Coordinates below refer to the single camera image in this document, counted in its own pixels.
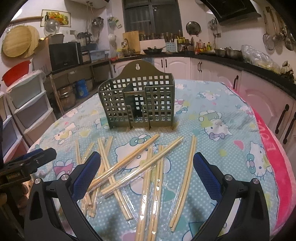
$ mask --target plastic bag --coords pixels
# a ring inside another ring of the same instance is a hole
[[[247,63],[271,70],[277,74],[281,72],[280,66],[271,57],[252,46],[242,45],[242,54]]]

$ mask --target fruit picture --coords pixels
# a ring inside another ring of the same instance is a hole
[[[44,23],[48,19],[55,19],[60,23],[61,27],[71,27],[71,13],[55,11],[55,10],[42,10],[43,19],[41,21],[41,27],[44,26]]]

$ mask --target round wooden cutting board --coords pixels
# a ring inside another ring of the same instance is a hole
[[[17,26],[11,29],[2,43],[2,49],[6,56],[17,57],[26,52],[30,47],[32,35],[27,26]]]
[[[39,32],[38,30],[33,27],[33,26],[26,26],[27,28],[29,28],[30,32],[31,32],[31,36],[32,36],[32,41],[31,41],[31,45],[30,47],[27,49],[26,52],[24,52],[20,58],[27,58],[27,57],[30,57],[33,53],[34,53],[34,50],[35,48],[38,46],[38,41],[39,41]]]

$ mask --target window frame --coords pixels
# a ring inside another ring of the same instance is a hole
[[[155,3],[153,4],[151,2],[151,0],[148,0],[149,3],[148,4],[139,4],[139,3],[134,3],[129,7],[125,6],[125,0],[121,0],[122,1],[122,10],[123,10],[123,22],[124,22],[124,29],[125,31],[127,31],[127,27],[126,27],[126,9],[132,9],[135,7],[143,7],[143,6],[148,6],[149,7],[149,14],[150,14],[150,21],[151,21],[151,28],[152,28],[152,32],[156,33],[156,28],[155,28],[155,21],[154,21],[154,13],[153,13],[153,6],[158,6],[158,5],[172,5],[172,0],[162,0],[161,3]],[[178,9],[179,9],[179,17],[180,17],[180,21],[181,21],[181,34],[183,34],[183,26],[182,26],[182,19],[181,19],[181,13],[180,13],[180,7],[179,7],[179,1],[178,0],[174,0],[175,4],[177,5]]]

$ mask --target purple bow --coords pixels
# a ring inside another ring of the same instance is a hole
[[[222,139],[225,138],[225,134],[224,134],[224,133],[214,134],[213,132],[211,132],[211,133],[209,134],[209,136],[210,136],[210,139],[211,139],[211,140],[214,140],[214,139],[217,138],[217,137],[220,137],[220,138],[222,138]]]

